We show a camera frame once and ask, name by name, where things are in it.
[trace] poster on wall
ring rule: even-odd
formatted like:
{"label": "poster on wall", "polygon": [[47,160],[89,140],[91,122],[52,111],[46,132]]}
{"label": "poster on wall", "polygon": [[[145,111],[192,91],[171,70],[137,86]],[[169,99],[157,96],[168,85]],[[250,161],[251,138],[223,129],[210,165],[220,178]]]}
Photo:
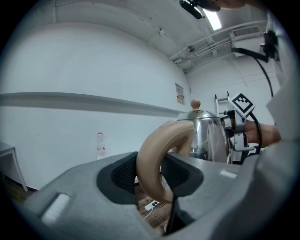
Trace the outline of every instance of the poster on wall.
{"label": "poster on wall", "polygon": [[177,102],[184,105],[183,87],[176,85]]}

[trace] kettle lid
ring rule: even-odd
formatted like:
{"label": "kettle lid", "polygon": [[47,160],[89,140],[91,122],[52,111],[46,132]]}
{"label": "kettle lid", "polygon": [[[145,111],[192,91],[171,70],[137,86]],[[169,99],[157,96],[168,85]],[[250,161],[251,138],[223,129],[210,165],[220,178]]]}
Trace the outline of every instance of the kettle lid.
{"label": "kettle lid", "polygon": [[204,119],[204,118],[218,118],[215,114],[201,110],[200,109],[200,101],[198,99],[193,99],[191,101],[191,106],[193,108],[192,111],[181,114],[177,121],[181,120],[189,120],[189,119]]}

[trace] kettle lid knob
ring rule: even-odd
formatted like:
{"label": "kettle lid knob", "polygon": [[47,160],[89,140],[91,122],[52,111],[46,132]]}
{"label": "kettle lid knob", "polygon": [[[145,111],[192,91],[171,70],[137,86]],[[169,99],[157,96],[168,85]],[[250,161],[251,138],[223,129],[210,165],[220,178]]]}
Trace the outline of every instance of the kettle lid knob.
{"label": "kettle lid knob", "polygon": [[200,103],[200,101],[198,99],[193,99],[191,101],[191,106],[192,106],[192,108],[193,108],[194,111],[195,110],[199,110],[200,109],[200,105],[201,105],[201,103]]}

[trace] beige handle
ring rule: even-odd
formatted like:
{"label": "beige handle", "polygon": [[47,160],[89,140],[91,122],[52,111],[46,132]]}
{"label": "beige handle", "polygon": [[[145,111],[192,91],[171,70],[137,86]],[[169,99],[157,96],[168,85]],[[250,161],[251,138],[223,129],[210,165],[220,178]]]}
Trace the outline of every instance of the beige handle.
{"label": "beige handle", "polygon": [[159,178],[160,166],[168,152],[188,157],[193,140],[194,124],[191,121],[168,121],[151,133],[137,155],[136,174],[143,190],[152,199],[171,203],[172,191],[165,189]]}
{"label": "beige handle", "polygon": [[193,108],[193,111],[199,111],[200,105],[201,105],[201,102],[198,99],[193,99],[191,101],[191,107]]}

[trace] air vent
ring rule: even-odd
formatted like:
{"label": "air vent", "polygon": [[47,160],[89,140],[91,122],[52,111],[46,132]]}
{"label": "air vent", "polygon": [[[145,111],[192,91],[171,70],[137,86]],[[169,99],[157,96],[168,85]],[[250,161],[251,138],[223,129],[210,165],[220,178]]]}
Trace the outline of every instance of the air vent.
{"label": "air vent", "polygon": [[262,34],[262,31],[260,27],[248,27],[248,28],[242,28],[233,30],[230,33],[230,37],[232,41],[239,41],[247,38],[257,38],[260,37]]}

